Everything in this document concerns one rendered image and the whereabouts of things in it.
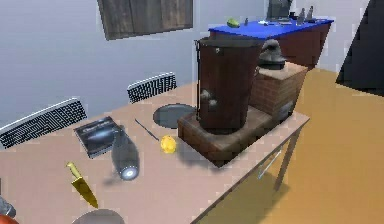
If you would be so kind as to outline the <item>dark grey plate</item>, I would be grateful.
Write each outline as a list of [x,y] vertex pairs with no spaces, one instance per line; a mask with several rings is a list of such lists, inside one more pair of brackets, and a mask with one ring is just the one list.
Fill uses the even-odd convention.
[[153,113],[153,121],[164,128],[177,129],[177,121],[190,113],[196,111],[196,108],[182,103],[167,104],[159,107]]

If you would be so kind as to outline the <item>yellow apple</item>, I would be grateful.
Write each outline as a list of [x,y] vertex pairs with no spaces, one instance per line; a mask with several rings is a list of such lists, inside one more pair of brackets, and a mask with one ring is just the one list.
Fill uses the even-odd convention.
[[176,140],[172,136],[166,135],[161,138],[160,146],[164,153],[171,154],[176,151],[177,144]]

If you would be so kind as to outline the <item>thin black pencil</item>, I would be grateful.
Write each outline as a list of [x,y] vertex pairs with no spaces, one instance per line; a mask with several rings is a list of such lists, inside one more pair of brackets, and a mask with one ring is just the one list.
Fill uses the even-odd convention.
[[134,119],[135,122],[141,127],[143,128],[152,138],[154,138],[156,141],[160,141],[159,138],[157,136],[155,136],[148,128],[146,128],[138,119]]

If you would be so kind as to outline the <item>pale wooden dining table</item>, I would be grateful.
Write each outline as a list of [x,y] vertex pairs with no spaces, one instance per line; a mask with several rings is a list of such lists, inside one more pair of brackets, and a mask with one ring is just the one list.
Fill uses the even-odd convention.
[[152,114],[162,105],[177,102],[195,104],[195,85],[110,112],[139,148],[140,175],[133,181],[115,175],[110,155],[90,159],[72,128],[0,150],[2,195],[16,208],[19,223],[72,224],[92,211],[71,185],[72,174],[66,164],[73,162],[99,207],[118,212],[126,224],[191,224],[270,153],[285,142],[295,142],[309,120],[294,113],[230,163],[217,168],[184,142],[174,154],[162,152],[158,141],[134,120],[160,138],[168,131],[153,122]]

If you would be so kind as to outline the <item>dark grey book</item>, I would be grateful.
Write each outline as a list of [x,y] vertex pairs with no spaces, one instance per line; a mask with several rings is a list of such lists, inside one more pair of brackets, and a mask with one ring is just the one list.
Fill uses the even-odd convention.
[[119,126],[110,117],[93,121],[74,129],[88,157],[93,159],[112,149]]

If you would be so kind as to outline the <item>dark wooden framed picture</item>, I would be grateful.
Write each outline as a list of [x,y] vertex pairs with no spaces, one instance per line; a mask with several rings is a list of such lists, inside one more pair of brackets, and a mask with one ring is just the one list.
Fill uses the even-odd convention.
[[193,27],[194,0],[97,0],[107,41]]

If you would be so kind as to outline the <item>blue topped brown counter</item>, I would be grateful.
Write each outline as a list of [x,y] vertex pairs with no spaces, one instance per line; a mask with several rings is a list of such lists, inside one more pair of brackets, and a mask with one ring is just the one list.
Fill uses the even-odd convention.
[[252,37],[262,42],[275,39],[283,56],[292,63],[313,69],[320,58],[328,32],[333,23],[330,19],[317,19],[315,23],[289,25],[279,23],[260,24],[258,21],[242,24],[239,28],[218,26],[209,29],[211,37]]

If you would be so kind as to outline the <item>yellow knife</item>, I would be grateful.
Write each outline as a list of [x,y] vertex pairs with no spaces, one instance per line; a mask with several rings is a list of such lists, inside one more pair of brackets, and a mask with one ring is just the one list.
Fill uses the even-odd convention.
[[87,201],[92,207],[98,208],[98,202],[93,194],[91,188],[80,174],[79,170],[73,162],[68,162],[66,166],[70,169],[70,172],[74,176],[74,180],[71,182],[72,186],[78,191],[78,193]]

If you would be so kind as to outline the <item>black cabinet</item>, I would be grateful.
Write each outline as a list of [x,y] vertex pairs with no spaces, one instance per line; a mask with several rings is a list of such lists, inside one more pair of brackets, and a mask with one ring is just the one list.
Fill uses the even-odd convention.
[[384,0],[370,0],[336,83],[384,97]]

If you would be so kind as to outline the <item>grey small object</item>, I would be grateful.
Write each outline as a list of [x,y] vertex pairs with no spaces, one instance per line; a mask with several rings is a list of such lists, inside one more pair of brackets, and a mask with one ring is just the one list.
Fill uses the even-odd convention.
[[1,195],[0,195],[0,214],[7,215],[11,218],[16,216],[16,209],[10,203],[8,203]]

